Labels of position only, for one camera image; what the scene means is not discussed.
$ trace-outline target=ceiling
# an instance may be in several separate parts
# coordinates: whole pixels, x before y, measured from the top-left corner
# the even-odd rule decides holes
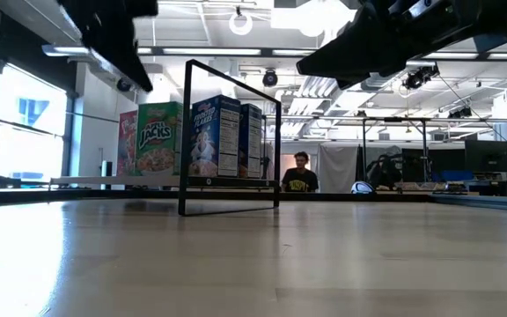
[[[231,7],[221,9],[208,5],[201,7],[160,5],[160,13],[156,18],[136,20],[136,37],[142,46],[246,48],[317,48],[320,46],[323,36],[308,37],[298,29],[272,28],[270,22],[272,8],[272,0],[257,2],[255,9],[245,8],[245,12],[251,12],[257,18],[253,18],[253,29],[250,33],[237,35],[229,27],[229,19],[234,12]],[[76,44],[76,33],[65,21],[55,1],[0,0],[0,9],[50,43],[63,46]],[[323,23],[326,17],[319,19],[318,16],[314,14],[312,20],[306,23]],[[463,41],[447,50],[474,51],[474,44],[472,41]],[[507,44],[497,50],[507,52]],[[184,62],[187,59],[188,57],[143,57],[143,62],[162,64],[175,84],[181,88],[184,83]],[[200,60],[207,63],[210,58]],[[307,79],[297,74],[295,63],[296,60],[290,58],[238,58],[239,67],[243,70],[240,73],[246,75],[246,78],[242,79],[248,85],[270,95],[283,93],[279,91],[287,88],[295,90],[306,83]],[[439,114],[440,108],[452,109],[454,107],[451,105],[461,105],[460,99],[470,96],[472,107],[479,115],[490,115],[492,99],[502,92],[502,88],[507,87],[507,63],[440,62],[438,66],[443,80],[436,78],[417,92],[408,93],[400,88],[400,80],[405,76],[405,74],[400,74],[389,85],[382,88],[391,93],[369,94],[367,96],[369,98],[356,98],[356,95],[351,93],[349,96],[354,96],[353,98],[347,98],[344,95],[340,99],[342,95],[336,92],[320,96],[322,100],[316,107],[304,105],[300,107],[304,110],[299,111],[301,114],[308,114],[309,110],[322,112],[333,106],[349,110],[334,112],[334,115],[345,115],[363,108],[368,115],[401,115],[408,109],[412,109],[414,116],[433,116]],[[271,89],[263,87],[261,79],[266,68],[276,69],[279,76],[277,87]],[[326,82],[320,80],[318,83],[323,85]],[[215,91],[216,83],[205,85],[204,89]],[[240,99],[254,98],[252,94],[240,90],[236,93]]]

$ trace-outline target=white wall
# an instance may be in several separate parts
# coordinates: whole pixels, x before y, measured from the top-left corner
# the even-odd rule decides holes
[[[79,98],[74,111],[109,120],[136,110],[137,106],[95,77],[85,64],[77,66],[76,90]],[[100,176],[101,161],[113,161],[116,168],[118,123],[74,116],[72,131],[71,176]]]

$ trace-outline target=black metal frame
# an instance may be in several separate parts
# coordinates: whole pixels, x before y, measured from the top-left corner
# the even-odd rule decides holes
[[[208,73],[216,75],[222,79],[234,83],[236,86],[254,93],[265,100],[269,100],[276,104],[276,131],[275,131],[275,179],[273,181],[266,180],[246,180],[239,178],[206,178],[206,177],[189,177],[189,153],[191,152],[191,83],[193,78],[193,68],[197,67],[206,70]],[[181,138],[181,171],[180,171],[180,188],[179,188],[179,205],[178,212],[181,216],[192,216],[187,213],[187,199],[192,195],[187,191],[191,187],[199,188],[273,188],[273,208],[279,207],[279,175],[281,172],[281,101],[269,97],[263,92],[259,92],[254,88],[239,82],[238,80],[225,75],[224,73],[213,69],[212,67],[200,63],[196,60],[189,60],[185,64],[185,87],[183,91],[183,118],[182,118],[182,138]],[[213,214],[217,212],[205,212],[204,214]]]
[[[368,121],[372,121],[372,122],[376,122],[376,121],[379,121],[379,118],[364,118],[362,120],[363,122],[363,162],[364,162],[364,166],[363,166],[363,169],[364,169],[364,181],[367,181],[367,132],[369,131],[367,128],[366,128],[366,122]],[[416,122],[416,121],[419,121],[422,123],[422,130],[420,130],[413,122]],[[414,118],[401,118],[401,117],[393,117],[391,118],[391,122],[411,122],[412,125],[418,130],[418,132],[422,133],[422,147],[423,147],[423,156],[422,156],[422,162],[423,162],[423,182],[428,182],[429,180],[429,173],[428,173],[428,164],[429,164],[429,159],[428,159],[428,144],[427,144],[427,140],[426,140],[426,121],[427,121],[427,118],[419,118],[419,119],[414,119]]]

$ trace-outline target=man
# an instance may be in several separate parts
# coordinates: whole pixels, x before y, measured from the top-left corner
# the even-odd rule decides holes
[[[281,189],[287,193],[314,193],[318,189],[318,177],[306,169],[308,154],[299,152],[295,154],[295,160],[297,168],[287,170]]]

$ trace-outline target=computer monitor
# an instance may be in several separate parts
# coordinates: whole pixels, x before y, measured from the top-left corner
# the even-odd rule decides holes
[[[507,142],[465,141],[467,168],[477,173],[507,173]]]

